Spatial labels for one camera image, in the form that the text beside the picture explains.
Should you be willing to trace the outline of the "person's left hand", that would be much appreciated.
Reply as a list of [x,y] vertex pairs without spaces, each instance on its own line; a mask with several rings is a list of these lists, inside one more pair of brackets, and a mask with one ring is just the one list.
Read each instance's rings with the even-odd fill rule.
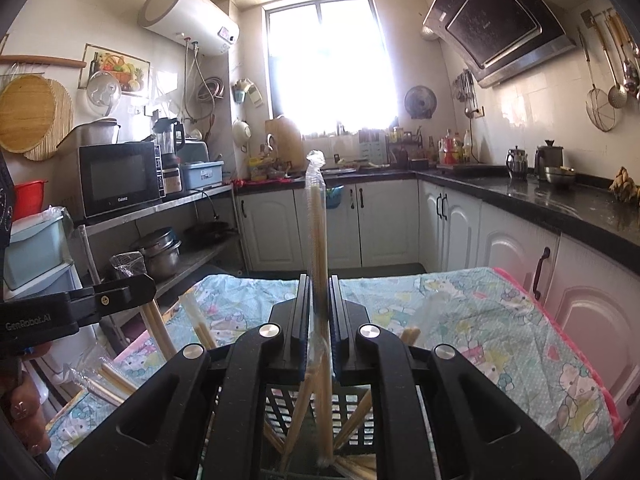
[[38,388],[26,372],[18,382],[12,374],[1,379],[6,392],[6,412],[12,429],[31,456],[39,456],[50,448],[46,418]]

